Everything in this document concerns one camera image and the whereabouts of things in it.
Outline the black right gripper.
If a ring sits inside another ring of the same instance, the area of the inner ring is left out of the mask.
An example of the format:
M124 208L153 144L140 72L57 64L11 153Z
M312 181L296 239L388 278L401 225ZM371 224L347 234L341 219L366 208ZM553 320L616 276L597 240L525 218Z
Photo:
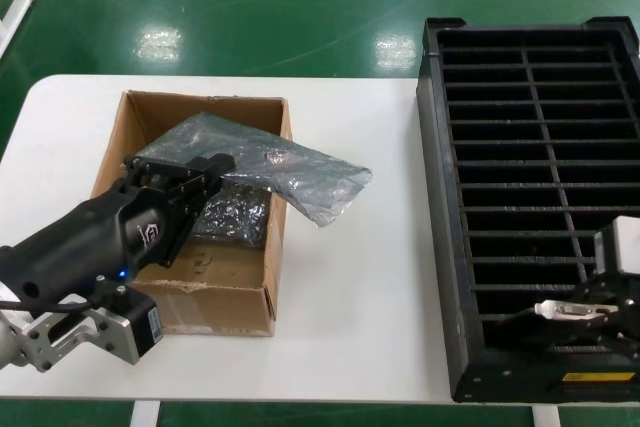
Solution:
M639 276L598 274L574 289L578 303L619 303L619 322L615 319L553 321L549 343L569 345L593 343L606 347L639 346Z

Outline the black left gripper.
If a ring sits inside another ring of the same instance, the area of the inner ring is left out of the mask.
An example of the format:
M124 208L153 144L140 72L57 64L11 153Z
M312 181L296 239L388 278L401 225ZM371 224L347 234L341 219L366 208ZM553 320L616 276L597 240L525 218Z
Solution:
M1 286L9 292L3 309L73 312L61 300L69 294L90 297L100 275L127 281L150 264L171 267L206 203L220 191L220 178L235 169L235 159L215 154L184 164L128 156L124 166L132 186L149 185L155 177L174 185L160 190L116 183L2 249Z

